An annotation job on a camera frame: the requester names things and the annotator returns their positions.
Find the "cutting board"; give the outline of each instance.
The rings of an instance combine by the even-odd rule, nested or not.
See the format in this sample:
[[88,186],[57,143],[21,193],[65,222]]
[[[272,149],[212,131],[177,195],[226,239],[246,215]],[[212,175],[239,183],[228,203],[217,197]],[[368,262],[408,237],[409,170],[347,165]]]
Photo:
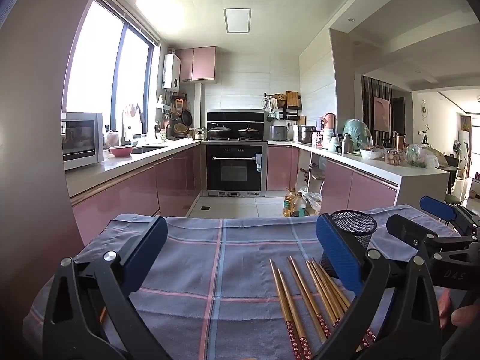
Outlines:
[[301,107],[298,92],[286,91],[286,105],[288,107]]

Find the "oven door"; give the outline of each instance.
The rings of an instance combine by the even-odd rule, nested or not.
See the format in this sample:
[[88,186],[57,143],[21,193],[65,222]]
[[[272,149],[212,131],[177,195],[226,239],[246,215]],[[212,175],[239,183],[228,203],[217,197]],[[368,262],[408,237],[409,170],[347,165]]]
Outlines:
[[262,171],[266,170],[262,151],[262,145],[207,145],[207,189],[234,196],[246,196],[242,191],[262,191]]

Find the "human hand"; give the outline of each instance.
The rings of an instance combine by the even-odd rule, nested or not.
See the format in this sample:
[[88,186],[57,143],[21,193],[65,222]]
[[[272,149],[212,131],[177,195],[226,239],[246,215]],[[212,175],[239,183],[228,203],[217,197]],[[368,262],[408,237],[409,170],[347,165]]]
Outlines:
[[[440,314],[440,328],[443,329],[448,323],[448,311],[452,305],[450,300],[450,289],[447,288],[438,299],[438,312]],[[470,306],[461,307],[450,317],[452,324],[458,327],[467,327],[477,318],[480,313],[480,306],[472,304]]]

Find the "microwave oven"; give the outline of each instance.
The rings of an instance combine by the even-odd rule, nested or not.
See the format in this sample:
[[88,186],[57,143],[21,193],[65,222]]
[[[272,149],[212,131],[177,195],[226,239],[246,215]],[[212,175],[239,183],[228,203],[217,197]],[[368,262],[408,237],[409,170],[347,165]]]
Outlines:
[[103,161],[102,114],[62,112],[61,145],[65,170]]

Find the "stove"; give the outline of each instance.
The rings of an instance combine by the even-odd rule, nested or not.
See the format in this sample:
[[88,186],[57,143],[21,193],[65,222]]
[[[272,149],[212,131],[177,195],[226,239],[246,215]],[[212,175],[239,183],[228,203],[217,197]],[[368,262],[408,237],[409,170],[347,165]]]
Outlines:
[[[270,123],[260,109],[214,109],[207,111],[207,130],[218,124],[228,127],[229,138],[208,134],[206,144],[206,189],[204,196],[265,196]],[[241,137],[239,130],[253,128],[255,138]]]

